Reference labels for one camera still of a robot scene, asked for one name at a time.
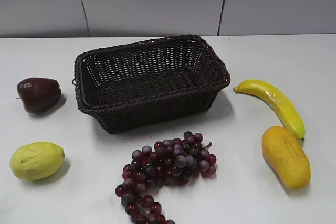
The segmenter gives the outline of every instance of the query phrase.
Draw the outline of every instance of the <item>red apple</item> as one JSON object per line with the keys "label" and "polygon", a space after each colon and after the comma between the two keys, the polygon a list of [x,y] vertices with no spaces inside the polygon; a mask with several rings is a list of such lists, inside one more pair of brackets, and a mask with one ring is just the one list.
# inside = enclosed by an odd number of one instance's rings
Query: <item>red apple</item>
{"label": "red apple", "polygon": [[47,78],[28,78],[17,85],[17,92],[27,112],[40,113],[52,108],[61,97],[59,83]]}

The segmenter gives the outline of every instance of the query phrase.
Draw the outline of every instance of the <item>grape bunch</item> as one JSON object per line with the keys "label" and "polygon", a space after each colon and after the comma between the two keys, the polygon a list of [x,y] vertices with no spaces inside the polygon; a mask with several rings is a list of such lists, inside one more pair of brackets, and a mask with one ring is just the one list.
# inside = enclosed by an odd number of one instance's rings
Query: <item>grape bunch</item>
{"label": "grape bunch", "polygon": [[115,194],[121,197],[125,211],[135,224],[175,224],[166,220],[162,206],[154,202],[148,190],[161,185],[186,185],[190,179],[212,177],[216,173],[216,156],[210,154],[209,143],[203,146],[203,135],[187,131],[179,138],[156,142],[154,150],[144,146],[132,153],[132,162],[125,165],[123,183]]}

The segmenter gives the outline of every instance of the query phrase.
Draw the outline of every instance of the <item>gray wall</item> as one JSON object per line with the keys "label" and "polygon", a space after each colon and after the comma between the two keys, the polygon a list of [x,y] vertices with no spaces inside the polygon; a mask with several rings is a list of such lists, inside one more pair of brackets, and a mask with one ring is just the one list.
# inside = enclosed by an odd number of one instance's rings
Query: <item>gray wall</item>
{"label": "gray wall", "polygon": [[336,0],[0,0],[0,37],[336,33]]}

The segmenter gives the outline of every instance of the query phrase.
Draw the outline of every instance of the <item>panel seam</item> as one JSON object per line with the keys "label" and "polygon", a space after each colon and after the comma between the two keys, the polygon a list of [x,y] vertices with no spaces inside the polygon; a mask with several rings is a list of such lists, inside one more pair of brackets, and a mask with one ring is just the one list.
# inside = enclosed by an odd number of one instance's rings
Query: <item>panel seam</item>
{"label": "panel seam", "polygon": [[91,37],[89,23],[88,23],[88,17],[86,16],[86,11],[85,11],[85,8],[84,8],[84,2],[83,2],[83,0],[80,0],[80,2],[82,4],[82,9],[83,9],[83,12],[84,12],[84,18],[85,18],[86,28],[88,30],[88,36]]}
{"label": "panel seam", "polygon": [[222,20],[223,20],[223,13],[224,13],[224,6],[225,6],[225,1],[226,0],[223,0],[223,3],[222,3],[222,10],[221,10],[221,16],[219,18],[219,24],[218,24],[218,31],[217,31],[217,36],[219,36],[219,32],[220,32],[220,28],[222,26]]}

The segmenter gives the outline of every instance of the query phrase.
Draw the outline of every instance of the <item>basket rim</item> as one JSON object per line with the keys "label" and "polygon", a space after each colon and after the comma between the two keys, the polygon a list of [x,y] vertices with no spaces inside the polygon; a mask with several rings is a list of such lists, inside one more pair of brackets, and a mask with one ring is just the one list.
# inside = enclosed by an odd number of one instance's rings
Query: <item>basket rim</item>
{"label": "basket rim", "polygon": [[[195,42],[200,42],[203,44],[206,52],[213,57],[213,60],[217,61],[217,64],[219,65],[219,68],[221,70],[221,73],[226,78],[217,81],[212,82],[208,84],[203,84],[199,86],[193,86],[190,88],[180,89],[180,90],[174,90],[166,93],[160,93],[151,95],[146,98],[138,98],[133,99],[125,102],[119,102],[119,103],[113,103],[113,104],[107,104],[107,105],[91,105],[85,100],[85,94],[84,94],[84,86],[82,80],[82,60],[85,56],[91,55],[91,54],[99,54],[102,52],[114,52],[122,49],[131,49],[135,47],[139,47],[141,45],[148,45],[152,43],[163,43],[167,40],[175,41],[175,40],[183,40],[183,39],[193,39]],[[167,100],[170,98],[177,98],[182,97],[185,95],[191,95],[199,92],[206,92],[206,91],[220,91],[221,89],[227,87],[230,84],[230,74],[228,73],[225,64],[223,61],[218,57],[218,55],[214,52],[213,48],[200,36],[198,35],[179,35],[179,36],[169,36],[169,37],[162,37],[162,38],[156,38],[156,39],[148,39],[144,41],[139,42],[133,42],[130,44],[124,44],[124,45],[118,45],[118,46],[112,46],[112,47],[102,47],[98,49],[89,50],[86,52],[81,53],[79,56],[77,56],[75,60],[75,78],[74,78],[74,85],[76,86],[76,100],[78,103],[78,107],[80,111],[83,113],[90,112],[97,112],[97,111],[104,111],[104,112],[111,112],[123,108],[130,108],[134,106],[144,105],[147,103],[152,103],[156,101],[162,101]]]}

